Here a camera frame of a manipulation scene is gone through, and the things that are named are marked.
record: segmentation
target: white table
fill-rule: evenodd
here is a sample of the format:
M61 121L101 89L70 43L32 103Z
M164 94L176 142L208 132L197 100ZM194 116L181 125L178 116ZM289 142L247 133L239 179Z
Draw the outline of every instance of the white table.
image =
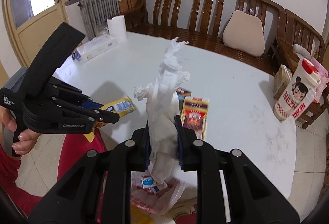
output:
M94 101L130 96L136 111L103 131L118 143L145 127L146 100L134 99L134 86L153 82L169 40L128 33L128 40L87 63L70 58L56 71L61 80L83 90ZM288 198L296 159L296 127L292 119L279 122L273 114L273 76L237 60L196 47L181 50L183 70L191 74L182 87L193 96L209 98L206 141L229 152L241 149ZM188 172L196 185L196 173ZM175 176L186 173L175 169Z

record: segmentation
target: pink plastic bag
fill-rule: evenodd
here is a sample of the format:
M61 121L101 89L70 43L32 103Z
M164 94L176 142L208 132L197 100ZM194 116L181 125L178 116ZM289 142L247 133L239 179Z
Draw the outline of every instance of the pink plastic bag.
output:
M185 183L175 178L167 178L168 187L154 194L150 189L143 189L142 177L150 176L148 171L131 172L131 204L147 212L163 215L178 201L185 189Z
M311 58L310 62L314 65L315 68L319 71L321 75L321 83L319 86L315 89L316 96L314 98L314 101L316 103L319 103L322 92L325 90L327 87L327 83L329 83L329 78L328 78L328 71L321 65L320 62L318 62L316 59L313 57Z

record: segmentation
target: hand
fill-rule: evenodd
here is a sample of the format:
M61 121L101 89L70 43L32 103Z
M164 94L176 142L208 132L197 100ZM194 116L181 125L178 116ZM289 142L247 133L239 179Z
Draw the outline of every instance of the hand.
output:
M17 128L16 121L11 113L0 106L0 124L4 124L6 128L14 132ZM37 143L37 139L41 134L36 133L30 129L24 130L19 135L19 142L13 144L13 149L16 154L25 155L28 154Z

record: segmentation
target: radiator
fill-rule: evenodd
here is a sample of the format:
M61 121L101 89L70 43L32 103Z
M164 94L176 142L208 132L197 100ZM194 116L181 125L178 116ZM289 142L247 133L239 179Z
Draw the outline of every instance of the radiator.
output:
M79 7L89 40L96 37L96 26L120 13L118 0L82 0Z

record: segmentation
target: cartoon girl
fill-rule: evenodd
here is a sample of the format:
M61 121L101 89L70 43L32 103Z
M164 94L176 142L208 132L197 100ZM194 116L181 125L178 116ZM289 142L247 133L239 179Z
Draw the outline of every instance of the cartoon girl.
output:
M307 86L305 86L300 80L301 80L300 77L297 76L296 83L292 85L293 89L291 90L293 96L298 101L301 101L305 97L306 93L308 92Z

